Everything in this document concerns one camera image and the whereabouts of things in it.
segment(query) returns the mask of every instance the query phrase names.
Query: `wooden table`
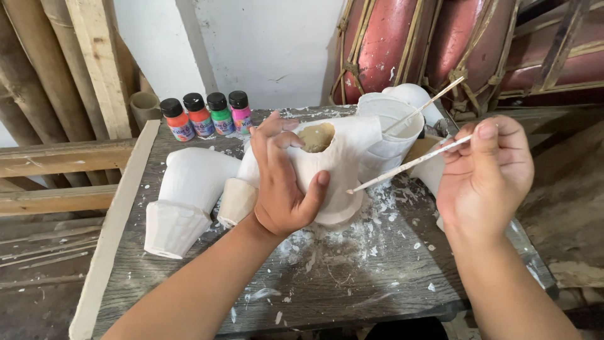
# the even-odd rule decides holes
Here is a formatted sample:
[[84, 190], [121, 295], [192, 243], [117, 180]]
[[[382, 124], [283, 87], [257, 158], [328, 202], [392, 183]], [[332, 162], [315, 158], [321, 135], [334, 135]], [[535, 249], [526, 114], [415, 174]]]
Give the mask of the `wooden table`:
[[[285, 111], [308, 121], [351, 115], [355, 107]], [[255, 110], [256, 125], [269, 113]], [[212, 136], [182, 143], [161, 123], [115, 254], [94, 327], [95, 339], [143, 295], [226, 232], [214, 222], [183, 260], [143, 250], [145, 208], [158, 198], [168, 154], [194, 146], [241, 158], [247, 138]], [[279, 245], [238, 298], [218, 336], [451, 315], [468, 309], [451, 248], [435, 223], [434, 197], [427, 188], [418, 180], [398, 175], [391, 186], [368, 193], [362, 218], [345, 232], [330, 233], [311, 226]], [[533, 276], [554, 292], [553, 277], [519, 223], [510, 225], [507, 234]]]

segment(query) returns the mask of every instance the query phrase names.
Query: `left hand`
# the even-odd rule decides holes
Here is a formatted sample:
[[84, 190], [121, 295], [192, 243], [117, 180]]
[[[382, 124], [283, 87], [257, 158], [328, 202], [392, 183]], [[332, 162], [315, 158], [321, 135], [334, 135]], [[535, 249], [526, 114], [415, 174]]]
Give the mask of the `left hand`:
[[258, 128], [250, 128], [250, 144], [260, 169], [260, 189], [254, 209], [256, 218], [266, 230], [286, 237], [311, 224], [319, 212], [327, 187], [329, 172], [319, 171], [310, 181], [304, 195], [296, 184], [296, 173], [286, 149], [301, 148], [304, 141], [291, 130], [297, 119], [279, 117], [278, 111]]

